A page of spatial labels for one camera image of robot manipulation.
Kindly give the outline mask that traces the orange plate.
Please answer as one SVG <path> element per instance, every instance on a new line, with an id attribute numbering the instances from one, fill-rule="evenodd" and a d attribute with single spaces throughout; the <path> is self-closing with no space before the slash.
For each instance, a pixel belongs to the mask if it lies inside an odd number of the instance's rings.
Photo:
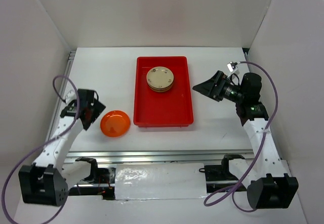
<path id="1" fill-rule="evenodd" d="M 105 136 L 117 138 L 127 133 L 130 125 L 130 118 L 125 112 L 113 110 L 102 117 L 100 129 Z"/>

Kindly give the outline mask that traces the beige plate with characters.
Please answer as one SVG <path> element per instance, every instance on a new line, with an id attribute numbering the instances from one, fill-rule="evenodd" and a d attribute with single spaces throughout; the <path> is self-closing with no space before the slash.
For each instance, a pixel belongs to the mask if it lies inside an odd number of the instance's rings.
<path id="1" fill-rule="evenodd" d="M 147 72 L 146 80 L 150 86 L 163 88 L 173 84 L 174 74 L 167 67 L 153 67 Z"/>

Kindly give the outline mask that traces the black plate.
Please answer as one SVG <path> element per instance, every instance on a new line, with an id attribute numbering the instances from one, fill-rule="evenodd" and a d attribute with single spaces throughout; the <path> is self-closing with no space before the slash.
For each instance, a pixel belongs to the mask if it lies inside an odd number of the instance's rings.
<path id="1" fill-rule="evenodd" d="M 163 89 L 171 89 L 173 87 L 173 85 L 171 84 L 171 85 L 169 85 L 169 86 L 167 86 L 167 87 L 161 87 L 161 88 L 157 88 L 157 87 L 153 87 L 153 86 L 150 86 L 149 85 L 149 88 L 150 89 L 157 89 L 157 90 L 163 90 Z"/>

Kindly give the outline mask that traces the yellow patterned plate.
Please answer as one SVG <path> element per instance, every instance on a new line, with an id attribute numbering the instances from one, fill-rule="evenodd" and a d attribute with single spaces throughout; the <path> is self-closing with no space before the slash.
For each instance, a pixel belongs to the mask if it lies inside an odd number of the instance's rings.
<path id="1" fill-rule="evenodd" d="M 164 93 L 164 92 L 167 92 L 169 91 L 170 89 L 163 89 L 163 90 L 157 90 L 157 89 L 152 89 L 152 91 L 154 92 L 158 92 L 158 93 Z"/>

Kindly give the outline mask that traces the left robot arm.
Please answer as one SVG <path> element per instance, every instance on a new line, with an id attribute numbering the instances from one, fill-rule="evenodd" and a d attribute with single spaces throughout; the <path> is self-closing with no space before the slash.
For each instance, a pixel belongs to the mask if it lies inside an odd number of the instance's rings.
<path id="1" fill-rule="evenodd" d="M 64 161 L 76 137 L 89 129 L 106 108 L 96 91 L 79 89 L 67 94 L 68 104 L 60 113 L 54 141 L 46 145 L 31 165 L 23 165 L 19 182 L 24 203 L 62 206 L 69 190 L 80 181 L 96 182 L 100 170 L 96 159 L 79 157 L 65 167 Z"/>

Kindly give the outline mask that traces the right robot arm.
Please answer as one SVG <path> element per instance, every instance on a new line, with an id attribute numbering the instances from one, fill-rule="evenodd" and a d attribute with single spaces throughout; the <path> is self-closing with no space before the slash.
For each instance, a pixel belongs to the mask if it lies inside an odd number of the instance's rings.
<path id="1" fill-rule="evenodd" d="M 235 103 L 236 113 L 255 155 L 251 163 L 238 154 L 225 155 L 220 167 L 221 175 L 228 180 L 236 177 L 238 182 L 232 187 L 224 187 L 227 193 L 213 202 L 209 202 L 213 194 L 207 196 L 204 206 L 218 204 L 244 186 L 251 211 L 287 209 L 297 192 L 298 181 L 285 169 L 274 144 L 270 131 L 273 117 L 260 102 L 261 88 L 262 78 L 256 73 L 245 73 L 241 83 L 234 85 L 222 71 L 192 88 L 217 102 L 227 99 Z"/>

